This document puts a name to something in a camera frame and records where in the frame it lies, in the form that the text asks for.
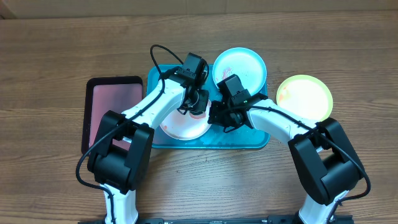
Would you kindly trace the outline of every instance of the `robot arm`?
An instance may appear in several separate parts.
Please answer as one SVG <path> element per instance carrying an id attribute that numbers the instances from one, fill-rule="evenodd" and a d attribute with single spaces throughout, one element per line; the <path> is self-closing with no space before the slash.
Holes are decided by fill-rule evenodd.
<path id="1" fill-rule="evenodd" d="M 208 73 L 204 71 L 205 67 L 206 61 L 189 53 L 182 67 L 160 74 L 164 83 L 159 80 L 155 90 L 139 104 L 122 114 L 109 111 L 101 119 L 96 142 L 116 126 L 129 122 L 112 138 L 103 140 L 91 152 L 88 160 L 87 168 L 94 173 L 95 181 L 113 194 L 111 211 L 112 201 L 104 192 L 106 224 L 113 222 L 112 212 L 117 224 L 133 224 L 137 221 L 135 189 L 146 173 L 154 129 L 173 110 L 180 109 L 196 114 L 206 111 L 208 91 L 201 90 Z M 141 113 L 140 116 L 127 121 L 138 113 Z M 113 139 L 131 142 L 129 150 L 113 145 Z"/>
<path id="2" fill-rule="evenodd" d="M 336 149 L 332 148 L 333 153 L 325 160 L 318 155 L 322 149 L 331 148 L 318 136 L 322 133 L 363 169 L 341 125 L 333 118 L 322 122 L 301 118 L 280 108 L 267 96 L 251 96 L 236 75 L 223 80 L 218 87 L 223 99 L 212 102 L 209 123 L 224 126 L 226 133 L 230 132 L 226 128 L 234 130 L 246 125 L 265 131 L 288 145 L 300 182 L 308 193 L 304 206 L 298 212 L 300 221 L 304 224 L 326 224 L 336 201 L 363 178 L 352 161 Z"/>

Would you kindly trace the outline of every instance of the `teal tray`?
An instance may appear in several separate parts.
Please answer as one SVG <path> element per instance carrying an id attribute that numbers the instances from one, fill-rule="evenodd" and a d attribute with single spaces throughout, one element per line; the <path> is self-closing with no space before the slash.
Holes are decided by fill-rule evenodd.
<path id="1" fill-rule="evenodd" d="M 179 65 L 159 65 L 162 72 Z M 221 100 L 221 93 L 211 78 L 213 65 L 210 66 L 210 74 L 203 89 L 209 91 L 209 99 Z M 153 67 L 148 73 L 147 95 L 155 89 L 159 80 L 159 73 Z M 260 93 L 267 95 L 267 85 L 265 84 Z M 153 148 L 157 149 L 261 149 L 269 141 L 269 134 L 264 131 L 250 129 L 247 126 L 240 127 L 228 134 L 223 132 L 223 127 L 211 125 L 210 129 L 197 139 L 181 141 L 171 138 L 158 127 L 155 130 Z"/>

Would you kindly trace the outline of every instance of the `wooden table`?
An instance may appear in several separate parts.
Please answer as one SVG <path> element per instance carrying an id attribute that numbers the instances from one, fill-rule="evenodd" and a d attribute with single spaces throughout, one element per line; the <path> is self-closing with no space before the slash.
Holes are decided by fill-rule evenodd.
<path id="1" fill-rule="evenodd" d="M 266 62 L 269 96 L 309 74 L 332 92 L 340 121 L 372 180 L 339 214 L 357 223 L 398 219 L 398 12 L 99 17 L 0 21 L 0 222 L 102 218 L 103 193 L 80 185 L 86 82 L 146 74 L 152 44 L 213 63 L 231 47 Z M 175 63 L 156 51 L 159 63 Z M 153 150 L 137 190 L 142 217 L 265 217 L 295 213 L 305 192 L 286 146 L 260 151 Z M 83 178 L 93 175 L 82 169 Z M 352 194 L 364 190 L 362 180 Z"/>

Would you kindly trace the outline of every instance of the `cardboard box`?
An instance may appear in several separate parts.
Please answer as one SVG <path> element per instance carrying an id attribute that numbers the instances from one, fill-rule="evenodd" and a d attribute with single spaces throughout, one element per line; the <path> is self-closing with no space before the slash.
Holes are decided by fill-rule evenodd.
<path id="1" fill-rule="evenodd" d="M 0 0 L 6 19 L 392 9 L 397 0 Z"/>

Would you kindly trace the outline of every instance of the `yellow-green plate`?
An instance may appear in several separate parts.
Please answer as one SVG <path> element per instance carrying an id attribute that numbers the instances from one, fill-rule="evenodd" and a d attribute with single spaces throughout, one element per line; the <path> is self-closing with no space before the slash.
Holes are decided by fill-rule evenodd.
<path id="1" fill-rule="evenodd" d="M 323 121 L 330 116 L 333 98 L 328 87 L 310 75 L 295 75 L 280 84 L 277 104 L 303 118 Z"/>

